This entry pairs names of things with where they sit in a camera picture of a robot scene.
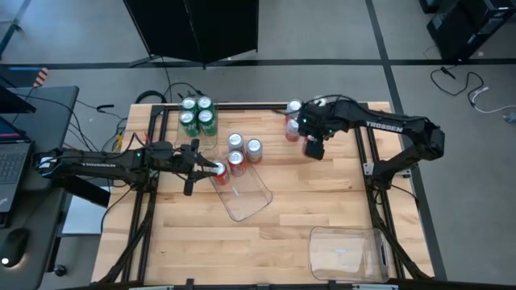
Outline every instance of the can lid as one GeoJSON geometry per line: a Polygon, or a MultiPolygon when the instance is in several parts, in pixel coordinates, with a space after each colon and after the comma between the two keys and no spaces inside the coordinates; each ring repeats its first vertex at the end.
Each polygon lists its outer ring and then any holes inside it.
{"type": "Polygon", "coordinates": [[[211,171],[213,173],[217,173],[217,175],[221,175],[224,173],[224,171],[226,170],[226,166],[224,166],[224,163],[222,162],[215,162],[215,165],[217,165],[216,168],[212,168],[211,171]]]}
{"type": "Polygon", "coordinates": [[[243,154],[240,151],[232,151],[229,154],[228,159],[229,159],[229,163],[238,165],[238,164],[241,164],[243,161],[243,154]]]}
{"type": "Polygon", "coordinates": [[[233,133],[229,135],[229,143],[231,145],[238,145],[242,143],[242,136],[240,136],[240,134],[238,133],[233,133]]]}
{"type": "Polygon", "coordinates": [[[187,97],[183,100],[182,105],[185,109],[192,109],[195,107],[195,100],[191,97],[187,97]]]}
{"type": "Polygon", "coordinates": [[[203,110],[199,113],[199,121],[208,122],[213,118],[213,114],[209,110],[203,110]]]}
{"type": "Polygon", "coordinates": [[[192,122],[194,120],[194,113],[192,112],[183,112],[179,117],[181,122],[192,122]]]}
{"type": "Polygon", "coordinates": [[[299,100],[290,101],[289,107],[292,111],[299,110],[299,109],[301,109],[301,101],[299,101],[299,100]]]}
{"type": "Polygon", "coordinates": [[[211,99],[209,97],[201,97],[198,101],[199,107],[205,109],[211,106],[211,99]]]}
{"type": "Polygon", "coordinates": [[[261,149],[261,142],[258,139],[251,139],[248,142],[249,151],[259,151],[261,149]]]}
{"type": "Polygon", "coordinates": [[[296,122],[295,119],[290,119],[289,120],[289,127],[292,128],[292,129],[297,130],[299,128],[299,124],[298,124],[298,122],[296,122]]]}

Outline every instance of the black backdrop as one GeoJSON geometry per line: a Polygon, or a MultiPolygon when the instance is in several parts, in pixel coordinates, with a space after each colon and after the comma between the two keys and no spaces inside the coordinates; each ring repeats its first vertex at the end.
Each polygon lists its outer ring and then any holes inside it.
{"type": "Polygon", "coordinates": [[[207,64],[258,48],[259,0],[124,0],[149,55],[207,64]]]}

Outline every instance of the black desk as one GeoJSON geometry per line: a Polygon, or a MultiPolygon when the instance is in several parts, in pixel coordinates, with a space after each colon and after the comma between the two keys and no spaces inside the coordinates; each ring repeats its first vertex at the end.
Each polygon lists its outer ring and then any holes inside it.
{"type": "MultiPolygon", "coordinates": [[[[12,89],[12,91],[26,95],[30,88],[12,89]]],[[[73,109],[78,93],[78,87],[49,87],[34,89],[31,96],[60,102],[73,109]]],[[[69,111],[49,101],[36,99],[27,101],[36,107],[37,111],[34,114],[20,114],[15,126],[25,130],[27,135],[35,140],[35,152],[61,147],[70,122],[69,111]]],[[[3,117],[10,121],[15,116],[3,115],[3,117]]],[[[13,206],[10,228],[0,230],[0,242],[5,240],[10,231],[20,227],[40,202],[43,204],[25,225],[31,231],[31,236],[22,261],[12,268],[0,266],[0,288],[2,289],[38,288],[43,274],[48,269],[49,260],[52,260],[50,254],[56,252],[51,249],[56,245],[56,229],[63,216],[65,191],[62,188],[50,188],[48,180],[43,179],[30,168],[26,170],[22,187],[23,191],[19,193],[13,206]]]]}

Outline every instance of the gray floor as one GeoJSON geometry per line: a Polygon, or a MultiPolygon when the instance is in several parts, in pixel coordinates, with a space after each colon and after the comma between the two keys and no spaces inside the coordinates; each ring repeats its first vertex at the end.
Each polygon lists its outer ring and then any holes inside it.
{"type": "MultiPolygon", "coordinates": [[[[21,1],[4,0],[0,10],[8,14],[21,1]]],[[[439,58],[426,31],[429,16],[421,12],[418,0],[373,3],[390,59],[439,58]]],[[[146,55],[122,0],[33,1],[21,24],[25,33],[15,35],[4,64],[126,62],[146,55]]],[[[516,57],[515,32],[516,23],[507,23],[475,57],[516,57]]],[[[258,53],[232,59],[379,59],[363,0],[261,0],[259,47],[258,53]]],[[[503,113],[476,112],[465,95],[440,92],[429,78],[436,68],[396,66],[393,73],[404,111],[426,115],[447,133],[445,156],[421,162],[447,277],[516,284],[516,213],[511,208],[516,202],[516,181],[511,178],[516,125],[505,123],[503,113]]],[[[456,90],[470,70],[490,87],[479,97],[479,106],[516,104],[516,65],[459,67],[453,71],[457,81],[441,76],[437,81],[456,90]]],[[[219,101],[285,101],[325,93],[344,93],[360,101],[391,100],[381,66],[169,68],[169,74],[171,81],[191,82],[219,101]]],[[[113,111],[125,116],[138,94],[163,91],[167,83],[163,69],[133,68],[51,70],[45,85],[78,85],[80,100],[95,106],[115,104],[113,111]]],[[[116,118],[80,104],[75,111],[98,147],[113,134],[116,118]]],[[[81,146],[72,135],[67,142],[81,146]]],[[[95,237],[65,239],[58,261],[69,267],[69,276],[48,275],[42,288],[86,284],[97,244],[95,237]]]]}

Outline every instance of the computer mouse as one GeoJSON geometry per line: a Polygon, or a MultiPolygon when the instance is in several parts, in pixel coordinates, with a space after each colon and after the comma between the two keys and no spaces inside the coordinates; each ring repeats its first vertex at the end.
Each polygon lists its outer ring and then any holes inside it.
{"type": "Polygon", "coordinates": [[[25,253],[29,235],[29,230],[24,228],[12,230],[7,235],[0,250],[0,261],[4,267],[13,267],[19,263],[25,253]]]}

